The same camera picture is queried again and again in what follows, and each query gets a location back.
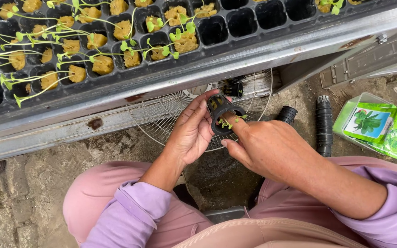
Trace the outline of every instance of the clear plastic box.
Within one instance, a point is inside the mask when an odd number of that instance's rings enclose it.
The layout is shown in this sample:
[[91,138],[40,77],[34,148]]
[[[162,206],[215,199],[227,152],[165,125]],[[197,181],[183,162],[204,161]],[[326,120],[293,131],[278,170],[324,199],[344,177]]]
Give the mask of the clear plastic box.
[[[341,111],[339,112],[338,118],[335,120],[334,123],[334,133],[336,135],[338,135],[341,138],[344,138],[348,141],[350,141],[351,143],[361,147],[361,148],[366,148],[372,151],[376,151],[374,149],[372,149],[370,146],[363,144],[363,143],[359,143],[357,142],[354,138],[351,138],[347,135],[344,134],[343,132],[343,128],[345,127],[345,125],[348,123],[348,121],[352,118],[353,113],[355,108],[358,106],[358,103],[360,102],[365,102],[365,103],[385,103],[385,104],[392,104],[380,97],[377,97],[375,95],[372,95],[370,93],[364,92],[361,95],[352,98],[350,100],[348,100],[347,102],[345,102],[344,106],[342,107]],[[343,111],[345,112],[350,112],[348,118],[339,118],[339,116],[341,116],[341,114],[343,113]]]

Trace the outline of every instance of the seedling tray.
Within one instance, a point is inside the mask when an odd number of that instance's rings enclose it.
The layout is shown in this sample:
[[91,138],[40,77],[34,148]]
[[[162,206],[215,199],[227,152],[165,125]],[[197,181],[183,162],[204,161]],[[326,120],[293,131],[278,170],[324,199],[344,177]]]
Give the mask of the seedling tray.
[[[99,3],[100,0],[86,0],[87,3]],[[102,4],[98,8],[102,11],[100,19],[117,23],[122,20],[131,20],[133,10],[136,8],[135,3],[126,0],[129,9],[119,15],[110,15],[109,5]],[[206,18],[195,18],[196,37],[198,48],[196,50],[180,54],[178,59],[173,59],[170,55],[165,59],[152,61],[148,55],[146,59],[141,56],[141,64],[135,67],[126,68],[123,56],[111,56],[114,61],[113,72],[107,75],[99,75],[93,72],[91,62],[75,63],[86,69],[86,78],[82,82],[71,83],[68,79],[60,81],[57,88],[49,90],[38,97],[26,100],[19,108],[15,102],[14,94],[19,97],[28,96],[25,86],[27,83],[19,83],[8,90],[5,85],[0,83],[0,121],[8,118],[17,118],[19,116],[34,116],[47,108],[59,108],[68,106],[76,101],[92,97],[93,95],[107,95],[118,89],[125,89],[128,85],[135,87],[136,82],[160,75],[166,75],[170,72],[186,69],[204,61],[211,61],[223,56],[234,54],[244,49],[261,46],[274,40],[285,39],[286,37],[296,36],[301,33],[323,28],[327,25],[343,23],[348,20],[355,20],[364,16],[381,13],[390,9],[397,8],[397,0],[364,0],[361,4],[352,5],[347,0],[338,15],[330,13],[321,13],[314,0],[267,0],[255,2],[253,0],[204,0],[205,4],[214,3],[217,14]],[[24,13],[22,11],[23,2],[20,0],[0,0],[0,6],[4,3],[16,3],[19,8],[19,14],[33,17],[53,17],[71,16],[71,7],[60,4],[55,9],[49,8],[46,0],[43,0],[40,9],[33,13]],[[159,31],[148,33],[145,18],[148,15],[154,15],[166,18],[163,13],[170,6],[183,6],[187,9],[188,16],[194,15],[194,9],[202,5],[201,0],[155,0],[153,4],[146,8],[138,8],[134,15],[134,35],[133,40],[137,42],[136,48],[147,48],[148,38],[151,38],[153,45],[166,45],[171,43],[169,33],[174,33],[180,26],[163,26]],[[54,20],[32,20],[13,16],[8,20],[0,17],[0,34],[15,36],[17,31],[22,33],[32,32],[35,24],[51,26],[56,24]],[[71,28],[84,30],[87,32],[96,32],[107,36],[108,42],[99,49],[104,53],[123,53],[120,50],[121,41],[113,36],[114,26],[101,21],[82,24],[75,21]],[[74,39],[80,40],[80,51],[88,55],[96,53],[96,50],[87,48],[86,36],[75,36]],[[7,47],[6,51],[20,49],[21,46]],[[59,70],[56,67],[58,62],[57,54],[62,54],[63,49],[59,45],[41,44],[23,47],[24,49],[43,52],[46,48],[52,48],[53,58],[51,61],[42,64],[40,55],[26,55],[26,65],[24,69],[16,71],[12,65],[0,67],[0,75],[4,74],[9,77],[13,72],[15,77],[21,76],[38,76],[47,71]],[[175,52],[174,46],[170,46],[171,52]],[[70,60],[81,60],[81,56],[74,55]],[[6,60],[0,61],[0,64],[6,63]],[[62,65],[61,70],[66,70],[71,64]],[[40,82],[31,83],[31,93],[36,94],[41,91]]]

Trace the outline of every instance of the purple sleeve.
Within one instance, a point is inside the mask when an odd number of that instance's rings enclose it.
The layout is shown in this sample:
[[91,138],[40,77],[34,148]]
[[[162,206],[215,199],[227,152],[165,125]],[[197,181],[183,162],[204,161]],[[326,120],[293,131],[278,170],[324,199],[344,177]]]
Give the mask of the purple sleeve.
[[172,195],[151,184],[134,182],[117,189],[81,248],[145,247],[168,211]]
[[397,172],[367,166],[357,167],[353,172],[384,185],[388,191],[387,200],[378,212],[365,220],[351,219],[333,211],[335,216],[371,245],[397,248]]

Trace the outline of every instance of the concrete floor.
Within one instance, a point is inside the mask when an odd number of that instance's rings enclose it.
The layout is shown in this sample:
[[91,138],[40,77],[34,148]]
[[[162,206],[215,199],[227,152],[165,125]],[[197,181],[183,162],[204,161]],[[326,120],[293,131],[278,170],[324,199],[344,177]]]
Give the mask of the concrete floor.
[[[323,90],[316,76],[274,96],[265,113],[272,120],[283,105],[299,113],[295,129],[315,146],[315,101],[330,96],[334,115],[362,92],[397,105],[397,76],[375,78]],[[138,128],[18,156],[0,175],[0,247],[77,248],[62,215],[65,193],[86,169],[111,160],[153,161],[163,147]],[[333,156],[361,155],[397,162],[335,136]],[[188,186],[202,210],[246,205],[260,176],[232,159],[224,149],[206,153],[185,171]]]

